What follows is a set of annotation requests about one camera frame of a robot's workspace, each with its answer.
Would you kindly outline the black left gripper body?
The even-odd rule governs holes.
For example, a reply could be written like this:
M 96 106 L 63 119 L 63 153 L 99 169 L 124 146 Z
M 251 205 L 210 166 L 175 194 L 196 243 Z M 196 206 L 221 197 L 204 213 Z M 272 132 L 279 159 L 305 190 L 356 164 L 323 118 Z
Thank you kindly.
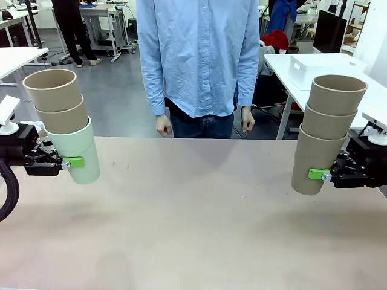
M 13 167 L 23 167 L 30 176 L 57 176 L 65 161 L 51 141 L 42 141 L 36 128 L 19 124 L 11 135 L 1 136 L 1 158 Z

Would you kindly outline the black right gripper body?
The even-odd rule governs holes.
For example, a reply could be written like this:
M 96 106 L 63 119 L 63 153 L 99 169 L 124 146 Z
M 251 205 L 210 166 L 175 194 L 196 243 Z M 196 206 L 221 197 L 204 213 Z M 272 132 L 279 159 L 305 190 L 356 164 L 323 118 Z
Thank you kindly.
M 346 149 L 340 151 L 330 168 L 330 175 L 330 182 L 337 189 L 386 185 L 386 146 L 351 132 Z

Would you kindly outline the person's left hand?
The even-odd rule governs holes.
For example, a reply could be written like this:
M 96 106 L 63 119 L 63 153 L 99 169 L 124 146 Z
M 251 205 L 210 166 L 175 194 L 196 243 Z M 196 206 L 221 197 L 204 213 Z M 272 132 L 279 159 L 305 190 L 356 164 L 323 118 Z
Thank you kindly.
M 244 133 L 250 132 L 255 125 L 255 119 L 253 118 L 252 110 L 250 106 L 243 106 L 241 108 L 241 119 L 242 119 L 242 131 Z

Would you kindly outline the person's right hand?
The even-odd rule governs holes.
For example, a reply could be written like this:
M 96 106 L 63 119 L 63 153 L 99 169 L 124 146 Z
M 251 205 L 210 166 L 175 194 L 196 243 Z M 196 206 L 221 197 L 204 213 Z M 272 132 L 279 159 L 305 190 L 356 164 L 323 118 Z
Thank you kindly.
M 156 116 L 155 127 L 158 133 L 166 137 L 172 134 L 172 124 L 169 117 L 166 114 Z

